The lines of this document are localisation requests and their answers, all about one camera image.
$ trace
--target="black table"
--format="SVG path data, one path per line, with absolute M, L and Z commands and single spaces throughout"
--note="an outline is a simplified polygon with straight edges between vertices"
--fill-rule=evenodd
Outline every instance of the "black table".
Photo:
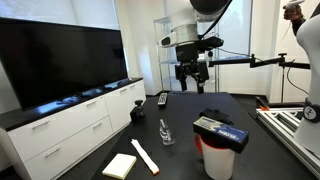
M 117 153 L 135 155 L 137 162 L 129 172 L 129 179 L 210 179 L 204 170 L 203 158 L 194 143 L 192 123 L 206 108 L 218 109 L 229 115 L 234 126 L 249 131 L 249 142 L 241 154 L 236 154 L 233 180 L 239 179 L 316 179 L 316 177 L 286 149 L 261 123 L 253 119 L 228 93 L 169 94 L 167 106 L 159 109 L 158 97 L 144 103 L 145 119 L 131 124 L 99 166 L 92 179 L 113 179 L 102 170 Z M 166 119 L 176 143 L 164 146 L 159 135 L 159 120 Z M 158 165 L 160 173 L 153 176 L 137 153 L 132 139 Z

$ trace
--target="white notepad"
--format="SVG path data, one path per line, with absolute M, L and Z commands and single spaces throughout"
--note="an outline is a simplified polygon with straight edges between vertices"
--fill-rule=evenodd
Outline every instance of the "white notepad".
M 137 158 L 135 156 L 118 153 L 102 171 L 102 174 L 118 179 L 124 179 L 136 160 Z

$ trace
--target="white cup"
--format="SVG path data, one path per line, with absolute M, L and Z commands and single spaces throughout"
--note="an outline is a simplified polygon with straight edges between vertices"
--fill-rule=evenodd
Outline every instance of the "white cup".
M 196 141 L 200 141 L 201 148 L 198 144 L 198 149 L 200 152 L 202 151 L 207 174 L 215 180 L 230 179 L 233 172 L 235 152 L 228 148 L 212 147 L 212 145 L 204 142 L 200 135 L 198 136 Z

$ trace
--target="television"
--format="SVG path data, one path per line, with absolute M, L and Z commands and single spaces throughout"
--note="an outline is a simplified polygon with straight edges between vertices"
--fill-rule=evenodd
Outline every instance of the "television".
M 128 78 L 119 30 L 0 18 L 0 60 L 23 110 Z

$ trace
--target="cup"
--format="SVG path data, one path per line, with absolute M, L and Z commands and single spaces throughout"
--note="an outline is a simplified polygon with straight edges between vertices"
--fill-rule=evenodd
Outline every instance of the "cup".
M 235 152 L 214 144 L 210 138 L 195 136 L 198 151 L 203 155 L 206 173 L 215 180 L 230 179 L 233 172 Z

